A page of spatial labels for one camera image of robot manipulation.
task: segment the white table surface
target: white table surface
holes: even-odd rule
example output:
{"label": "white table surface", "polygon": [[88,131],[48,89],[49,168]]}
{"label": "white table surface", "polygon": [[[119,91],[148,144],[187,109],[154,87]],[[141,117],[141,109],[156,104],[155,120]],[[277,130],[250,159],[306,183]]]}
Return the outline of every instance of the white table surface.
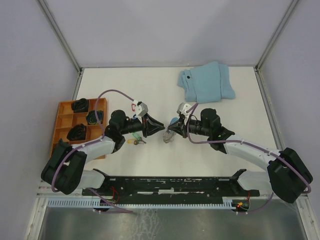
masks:
{"label": "white table surface", "polygon": [[[178,105],[185,101],[185,93],[177,86],[178,75],[186,67],[86,68],[77,99],[97,98],[107,89],[123,91],[148,105],[149,114],[168,125],[177,117]],[[230,83],[236,99],[200,104],[195,112],[199,117],[204,108],[216,109],[221,123],[246,140],[275,148],[266,110],[252,67],[230,67]],[[131,101],[115,93],[104,96],[108,102],[108,120],[114,110],[121,109],[132,117]],[[108,175],[122,176],[232,176],[239,169],[262,171],[259,167],[235,156],[215,151],[208,144],[192,144],[176,135],[165,144],[163,131],[144,140],[147,144],[125,143],[122,148],[85,165],[86,170],[99,169]],[[191,136],[206,140],[204,136]]]}

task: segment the folded towel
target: folded towel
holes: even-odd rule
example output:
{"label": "folded towel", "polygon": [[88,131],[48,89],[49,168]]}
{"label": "folded towel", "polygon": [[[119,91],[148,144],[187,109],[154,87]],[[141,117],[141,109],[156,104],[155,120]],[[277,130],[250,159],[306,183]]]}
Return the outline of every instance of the folded towel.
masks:
{"label": "folded towel", "polygon": [[184,89],[186,102],[204,104],[236,97],[229,81],[229,67],[217,61],[181,71],[178,86]]}

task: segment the orange tray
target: orange tray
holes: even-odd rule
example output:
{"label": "orange tray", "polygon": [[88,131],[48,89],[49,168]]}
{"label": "orange tray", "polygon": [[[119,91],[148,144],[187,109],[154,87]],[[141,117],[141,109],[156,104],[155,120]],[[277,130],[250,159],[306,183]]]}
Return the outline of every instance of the orange tray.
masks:
{"label": "orange tray", "polygon": [[[71,104],[75,101],[61,101],[59,103],[58,113],[56,115],[55,119],[55,126],[54,126],[54,133],[52,137],[52,144],[50,153],[52,154],[53,149],[58,144],[59,140],[62,139],[65,143],[68,143],[70,145],[72,144],[83,144],[88,141],[94,140],[101,136],[101,128],[99,124],[95,125],[88,125],[86,116],[88,112],[95,110],[95,104],[97,99],[88,99],[89,100],[89,109],[86,112],[79,112],[74,113],[74,111],[71,109]],[[100,98],[97,110],[103,111],[103,119],[102,119],[102,125],[103,128],[106,128],[107,126],[107,100],[105,98]],[[67,139],[68,132],[71,128],[73,128],[75,125],[83,124],[86,126],[86,134],[85,134],[85,140],[81,141],[69,141]],[[97,159],[104,159],[106,156],[100,156]]]}

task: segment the purple cable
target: purple cable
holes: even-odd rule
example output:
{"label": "purple cable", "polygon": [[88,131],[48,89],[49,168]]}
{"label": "purple cable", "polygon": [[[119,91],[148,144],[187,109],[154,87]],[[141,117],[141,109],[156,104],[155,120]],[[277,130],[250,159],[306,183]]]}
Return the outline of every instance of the purple cable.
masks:
{"label": "purple cable", "polygon": [[[192,110],[192,112],[190,113],[190,116],[192,116],[196,110],[198,106],[198,103],[196,103],[195,105],[193,105],[188,111],[187,113]],[[258,149],[266,154],[270,154],[271,156],[279,159],[283,164],[285,164],[292,172],[294,172],[294,174],[296,174],[300,179],[301,181],[306,185],[307,187],[307,191],[304,191],[303,193],[304,194],[309,194],[311,192],[311,187],[309,185],[309,183],[307,182],[307,180],[305,180],[305,178],[293,167],[291,166],[286,160],[284,160],[282,157],[276,155],[275,153],[273,152],[270,152],[268,151],[267,149],[264,149],[260,146],[257,146],[257,145],[254,145],[250,142],[247,142],[247,141],[241,141],[241,140],[216,140],[216,141],[193,141],[190,137],[190,132],[189,132],[189,124],[190,124],[190,117],[188,119],[188,122],[187,122],[187,125],[186,125],[186,132],[187,132],[187,136],[188,136],[188,139],[191,143],[193,144],[225,144],[225,143],[242,143],[242,144],[245,144],[245,145],[248,145],[252,148],[255,148],[255,149]],[[266,202],[265,205],[263,205],[262,207],[256,209],[256,210],[252,210],[250,211],[249,213],[252,213],[252,212],[257,212],[257,211],[260,211],[261,209],[265,208],[270,202],[271,202],[271,199],[273,198],[274,196],[274,193],[271,194],[269,200]]]}
{"label": "purple cable", "polygon": [[129,211],[129,210],[123,209],[123,208],[118,207],[118,206],[114,205],[113,203],[107,201],[99,193],[97,193],[93,188],[88,187],[87,189],[90,190],[91,192],[93,192],[95,195],[97,195],[102,201],[104,201],[110,207],[113,207],[113,208],[119,210],[119,211],[106,211],[104,213],[106,213],[106,214],[131,214],[131,213],[133,213],[133,211]]}
{"label": "purple cable", "polygon": [[98,107],[98,102],[101,98],[101,96],[105,93],[108,93],[108,92],[116,92],[116,93],[119,93],[119,94],[122,94],[123,96],[127,97],[128,99],[130,99],[131,101],[134,101],[133,98],[129,97],[127,94],[123,93],[122,91],[119,91],[119,90],[115,90],[115,89],[109,89],[109,90],[106,90],[104,91],[103,93],[101,93],[99,95],[99,97],[96,99],[96,102],[95,102],[95,105],[94,105],[94,114],[95,114],[95,118],[97,120],[97,122],[99,123],[100,125],[100,128],[101,128],[101,132],[102,132],[102,135],[101,135],[101,138],[97,139],[97,140],[94,140],[94,141],[91,141],[91,142],[87,142],[87,143],[84,143],[80,146],[77,146],[75,148],[73,148],[64,158],[63,160],[61,161],[60,165],[57,167],[54,175],[53,175],[53,179],[52,179],[52,182],[51,182],[51,190],[54,192],[54,193],[57,193],[59,192],[59,190],[55,189],[55,183],[56,183],[56,180],[57,180],[57,176],[58,176],[58,173],[59,171],[61,170],[62,166],[64,165],[64,163],[66,162],[66,160],[77,150],[81,149],[82,147],[86,147],[86,146],[89,146],[89,145],[92,145],[92,144],[96,144],[98,142],[100,142],[101,139],[103,139],[105,137],[105,130],[104,130],[104,126],[102,125],[102,123],[100,122],[99,120],[99,117],[98,117],[98,112],[97,112],[97,107]]}

